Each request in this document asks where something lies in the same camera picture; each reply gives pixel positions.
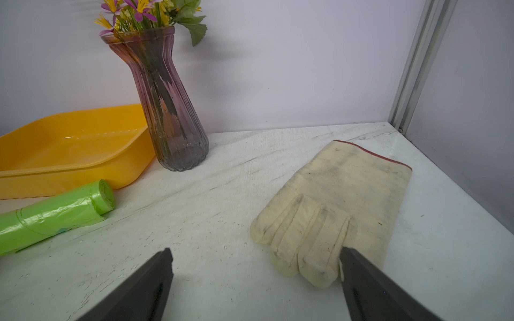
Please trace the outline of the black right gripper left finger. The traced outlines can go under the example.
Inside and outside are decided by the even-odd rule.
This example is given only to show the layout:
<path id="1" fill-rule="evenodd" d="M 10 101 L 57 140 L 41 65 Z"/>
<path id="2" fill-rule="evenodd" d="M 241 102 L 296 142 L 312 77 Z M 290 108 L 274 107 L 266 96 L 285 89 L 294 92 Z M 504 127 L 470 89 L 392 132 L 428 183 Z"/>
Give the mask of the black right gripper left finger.
<path id="1" fill-rule="evenodd" d="M 173 256 L 157 252 L 80 320 L 161 320 L 173 280 Z"/>

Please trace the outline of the orange plastic storage box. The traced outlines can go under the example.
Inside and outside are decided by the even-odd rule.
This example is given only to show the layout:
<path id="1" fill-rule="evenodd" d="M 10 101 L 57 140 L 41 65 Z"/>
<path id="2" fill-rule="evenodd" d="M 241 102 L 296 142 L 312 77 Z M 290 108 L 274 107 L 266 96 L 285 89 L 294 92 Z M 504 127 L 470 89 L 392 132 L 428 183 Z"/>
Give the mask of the orange plastic storage box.
<path id="1" fill-rule="evenodd" d="M 47 116 L 1 137 L 1 198 L 49 197 L 100 179 L 120 189 L 154 157 L 140 104 Z"/>

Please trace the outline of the green trash bag roll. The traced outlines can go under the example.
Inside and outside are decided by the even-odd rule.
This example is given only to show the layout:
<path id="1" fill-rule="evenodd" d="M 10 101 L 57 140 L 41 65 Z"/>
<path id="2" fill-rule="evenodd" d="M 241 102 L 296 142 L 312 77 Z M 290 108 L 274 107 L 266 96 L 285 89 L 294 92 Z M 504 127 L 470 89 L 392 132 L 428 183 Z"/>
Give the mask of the green trash bag roll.
<path id="1" fill-rule="evenodd" d="M 1 255 L 33 246 L 65 231 L 104 221 L 115 194 L 103 179 L 1 215 Z"/>

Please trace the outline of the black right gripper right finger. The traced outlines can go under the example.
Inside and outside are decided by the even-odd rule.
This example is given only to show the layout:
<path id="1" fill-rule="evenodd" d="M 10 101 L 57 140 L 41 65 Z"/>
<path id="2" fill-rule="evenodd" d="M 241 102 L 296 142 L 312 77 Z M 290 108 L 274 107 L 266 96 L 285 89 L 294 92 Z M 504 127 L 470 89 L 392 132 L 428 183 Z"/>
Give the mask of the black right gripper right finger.
<path id="1" fill-rule="evenodd" d="M 352 320 L 440 320 L 357 250 L 344 247 L 340 262 Z"/>

